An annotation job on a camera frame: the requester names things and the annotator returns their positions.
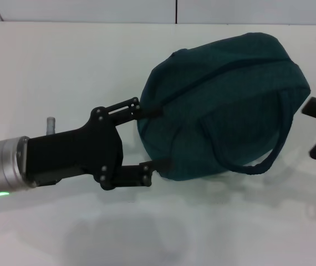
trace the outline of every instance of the white wall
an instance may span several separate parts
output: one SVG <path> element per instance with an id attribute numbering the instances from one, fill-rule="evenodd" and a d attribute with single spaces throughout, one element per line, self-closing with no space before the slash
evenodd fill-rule
<path id="1" fill-rule="evenodd" d="M 175 0 L 0 0 L 5 21 L 174 23 Z"/>
<path id="2" fill-rule="evenodd" d="M 316 1 L 178 0 L 178 23 L 316 24 Z"/>

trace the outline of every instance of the metal cylinder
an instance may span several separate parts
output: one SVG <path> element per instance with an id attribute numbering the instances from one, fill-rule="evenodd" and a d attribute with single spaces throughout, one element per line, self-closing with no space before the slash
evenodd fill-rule
<path id="1" fill-rule="evenodd" d="M 0 196 L 36 185 L 26 180 L 28 137 L 0 141 Z"/>

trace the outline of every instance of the green led light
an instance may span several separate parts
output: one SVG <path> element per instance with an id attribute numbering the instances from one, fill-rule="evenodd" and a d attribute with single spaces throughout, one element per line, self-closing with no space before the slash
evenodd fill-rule
<path id="1" fill-rule="evenodd" d="M 10 193 L 9 192 L 6 192 L 6 191 L 2 191 L 0 192 L 0 196 L 6 196 L 6 195 L 9 195 Z"/>

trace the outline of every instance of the white table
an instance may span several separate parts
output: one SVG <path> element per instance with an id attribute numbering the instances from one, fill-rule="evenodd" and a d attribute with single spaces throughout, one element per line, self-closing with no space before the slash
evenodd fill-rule
<path id="1" fill-rule="evenodd" d="M 180 48 L 247 32 L 277 37 L 316 96 L 316 26 L 0 23 L 0 140 L 82 126 L 140 96 Z M 124 164 L 147 160 L 134 122 Z M 101 190 L 90 176 L 0 198 L 0 265 L 316 265 L 316 119 L 295 116 L 265 175 Z"/>

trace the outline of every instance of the teal bag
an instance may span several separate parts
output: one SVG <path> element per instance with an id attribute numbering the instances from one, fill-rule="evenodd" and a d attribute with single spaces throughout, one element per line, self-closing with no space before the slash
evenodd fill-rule
<path id="1" fill-rule="evenodd" d="M 158 65 L 140 104 L 160 105 L 164 116 L 137 126 L 152 159 L 172 158 L 163 177 L 188 180 L 227 170 L 257 175 L 272 166 L 309 94 L 279 41 L 248 33 L 179 50 Z M 244 166 L 270 150 L 263 162 Z"/>

